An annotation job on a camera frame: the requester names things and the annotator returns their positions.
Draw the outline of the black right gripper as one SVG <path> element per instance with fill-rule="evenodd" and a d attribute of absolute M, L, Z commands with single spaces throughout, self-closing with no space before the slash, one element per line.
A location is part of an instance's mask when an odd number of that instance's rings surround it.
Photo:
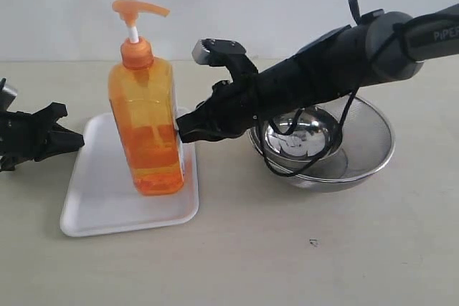
<path fill-rule="evenodd" d="M 334 29 L 293 56 L 239 82 L 222 80 L 209 98 L 176 119 L 183 143 L 238 138 L 256 120 L 335 100 L 360 85 L 368 28 Z"/>

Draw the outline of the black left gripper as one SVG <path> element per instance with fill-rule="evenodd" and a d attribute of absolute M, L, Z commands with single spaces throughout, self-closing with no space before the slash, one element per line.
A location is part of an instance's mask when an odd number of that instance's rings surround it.
<path fill-rule="evenodd" d="M 1 171 L 79 151 L 85 144 L 83 135 L 57 124 L 65 116 L 66 106 L 57 102 L 35 113 L 1 112 Z"/>

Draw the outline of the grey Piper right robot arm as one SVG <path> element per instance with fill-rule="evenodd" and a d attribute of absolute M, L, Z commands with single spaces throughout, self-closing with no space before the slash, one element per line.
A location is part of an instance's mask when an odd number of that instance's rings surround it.
<path fill-rule="evenodd" d="M 366 14 L 349 0 L 354 25 L 336 28 L 291 57 L 259 71 L 236 41 L 201 39 L 197 64 L 225 67 L 231 78 L 178 117 L 185 143 L 238 138 L 257 120 L 329 102 L 358 87 L 407 80 L 429 59 L 458 53 L 458 6 L 412 17 L 377 9 Z"/>

